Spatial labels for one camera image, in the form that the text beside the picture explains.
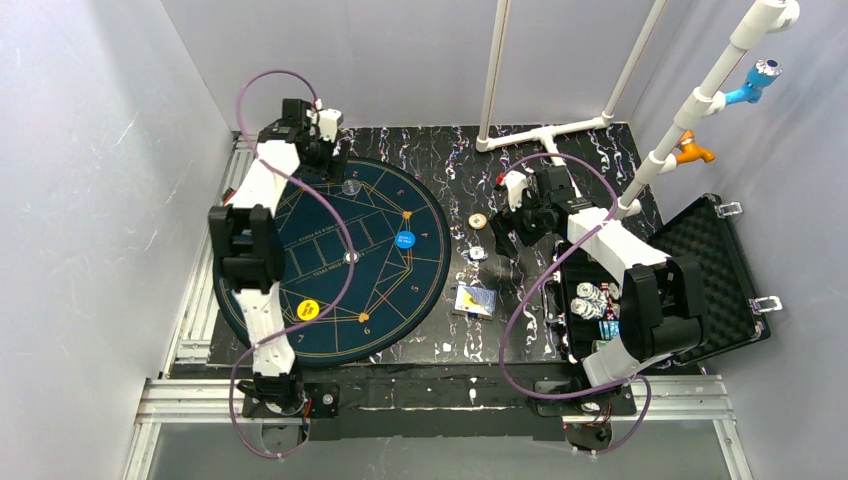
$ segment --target round poker mat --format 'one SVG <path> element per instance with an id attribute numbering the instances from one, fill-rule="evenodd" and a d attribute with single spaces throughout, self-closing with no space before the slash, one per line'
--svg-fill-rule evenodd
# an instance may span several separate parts
<path id="1" fill-rule="evenodd" d="M 349 159 L 346 178 L 361 182 L 355 195 L 318 178 L 301 178 L 339 212 L 359 254 L 353 282 L 334 311 L 289 337 L 304 364 L 352 362 L 397 342 L 433 308 L 450 267 L 447 220 L 426 187 L 395 166 L 366 158 Z M 291 184 L 274 220 L 286 261 L 280 282 L 283 319 L 286 326 L 310 321 L 316 304 L 323 310 L 347 277 L 341 231 L 314 198 Z M 414 235 L 412 247 L 399 248 L 409 241 L 408 233 Z M 250 345 L 232 291 L 217 271 L 213 276 L 224 318 Z"/>

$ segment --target white panel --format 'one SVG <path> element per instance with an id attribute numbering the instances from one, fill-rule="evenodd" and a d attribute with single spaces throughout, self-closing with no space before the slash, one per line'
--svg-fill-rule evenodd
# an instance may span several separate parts
<path id="1" fill-rule="evenodd" d="M 727 44 L 749 2 L 699 3 L 635 113 L 642 154 Z M 736 228 L 761 294 L 779 295 L 772 338 L 722 355 L 755 478 L 843 478 L 848 458 L 843 305 L 848 297 L 848 4 L 802 1 L 790 30 L 768 35 L 725 82 L 758 58 L 784 73 L 757 105 L 702 120 L 698 142 L 717 159 L 679 167 L 652 187 L 668 220 L 704 192 L 739 201 Z"/>
<path id="2" fill-rule="evenodd" d="M 0 471 L 118 478 L 230 138 L 159 2 L 0 7 Z"/>
<path id="3" fill-rule="evenodd" d="M 691 0 L 672 1 L 622 99 L 626 120 Z M 163 0 L 235 128 L 238 89 L 261 70 L 313 82 L 347 126 L 477 124 L 496 0 Z M 512 2 L 495 120 L 584 120 L 604 107 L 652 0 Z M 245 101 L 251 130 L 279 116 L 292 79 L 263 79 Z"/>

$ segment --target black foam lining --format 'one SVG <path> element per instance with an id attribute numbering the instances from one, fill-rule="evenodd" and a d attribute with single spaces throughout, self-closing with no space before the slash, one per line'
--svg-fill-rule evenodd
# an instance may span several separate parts
<path id="1" fill-rule="evenodd" d="M 716 214 L 715 206 L 720 203 L 717 195 L 702 196 L 648 240 L 671 256 L 693 255 L 701 265 L 708 340 L 678 355 L 678 364 L 703 360 L 770 336 L 765 315 L 755 315 L 748 304 L 749 298 L 757 297 L 756 290 L 732 224 Z"/>

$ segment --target blue faucet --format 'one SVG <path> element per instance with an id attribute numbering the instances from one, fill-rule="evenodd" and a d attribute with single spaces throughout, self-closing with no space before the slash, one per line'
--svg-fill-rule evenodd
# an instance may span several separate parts
<path id="1" fill-rule="evenodd" d="M 760 97 L 763 96 L 763 89 L 771 85 L 782 71 L 780 64 L 774 60 L 757 60 L 757 63 L 748 71 L 745 85 L 724 94 L 726 105 L 759 102 Z"/>

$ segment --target black marble table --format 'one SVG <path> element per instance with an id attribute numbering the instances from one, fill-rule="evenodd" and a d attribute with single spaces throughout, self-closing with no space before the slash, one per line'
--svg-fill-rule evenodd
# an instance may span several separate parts
<path id="1" fill-rule="evenodd" d="M 491 136 L 503 136 L 533 126 L 492 127 Z M 517 160 L 542 147 L 535 142 L 479 153 L 474 149 L 477 127 L 356 128 L 346 132 L 351 155 L 397 165 L 413 174 L 441 203 L 451 231 L 450 273 L 436 306 L 406 338 L 378 352 L 366 363 L 497 363 L 506 322 L 527 289 L 550 264 L 555 238 L 543 239 L 534 248 L 519 249 L 514 259 L 499 257 L 489 228 L 474 230 L 468 217 L 487 217 L 505 202 L 494 192 L 498 174 Z M 604 130 L 556 137 L 559 151 L 595 166 L 620 194 L 633 179 L 640 158 L 630 128 L 614 124 Z M 541 163 L 530 162 L 530 169 Z M 581 192 L 598 205 L 609 207 L 609 195 L 600 182 L 580 165 L 569 170 Z M 625 220 L 625 226 L 646 239 L 661 226 L 650 189 L 641 198 L 642 213 Z M 489 258 L 474 262 L 468 250 L 482 246 Z M 467 319 L 453 313 L 456 286 L 464 282 L 498 292 L 491 320 Z M 538 292 L 519 318 L 509 338 L 507 360 L 536 362 L 557 360 L 559 339 L 546 328 Z M 229 327 L 218 322 L 212 339 L 210 365 L 231 365 L 243 348 Z"/>

